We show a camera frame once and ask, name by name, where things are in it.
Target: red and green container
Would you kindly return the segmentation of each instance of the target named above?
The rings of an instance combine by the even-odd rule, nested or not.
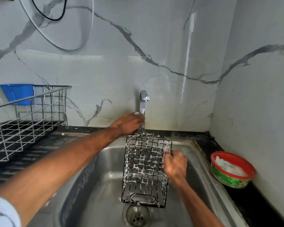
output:
[[[241,167],[245,173],[246,177],[238,176],[231,174],[225,170],[223,170],[219,165],[216,163],[216,157],[228,161],[229,163]],[[211,166],[210,171],[212,175],[221,183],[233,187],[233,188],[244,188],[247,186],[249,181],[254,177],[256,170],[254,167],[244,158],[229,153],[225,151],[217,151],[212,153],[211,155]]]

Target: sink drain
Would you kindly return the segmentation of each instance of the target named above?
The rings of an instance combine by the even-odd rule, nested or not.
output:
[[[131,226],[145,226],[149,221],[149,209],[146,206],[130,205],[126,211],[126,220]]]

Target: blue container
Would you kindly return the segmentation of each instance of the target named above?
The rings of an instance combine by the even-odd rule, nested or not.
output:
[[[6,95],[8,101],[23,99],[34,95],[33,84],[1,84],[0,87],[4,92],[4,94]],[[26,99],[14,104],[30,105],[30,102],[31,102],[30,99]]]

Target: black wire basket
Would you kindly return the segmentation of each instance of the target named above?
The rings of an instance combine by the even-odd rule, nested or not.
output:
[[[126,139],[121,201],[164,208],[168,178],[163,169],[163,147],[172,141],[154,134]]]

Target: faucet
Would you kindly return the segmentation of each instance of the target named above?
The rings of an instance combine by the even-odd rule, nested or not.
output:
[[[145,102],[149,100],[149,96],[145,90],[140,92],[140,113],[145,115]],[[145,123],[138,129],[139,132],[145,131]]]

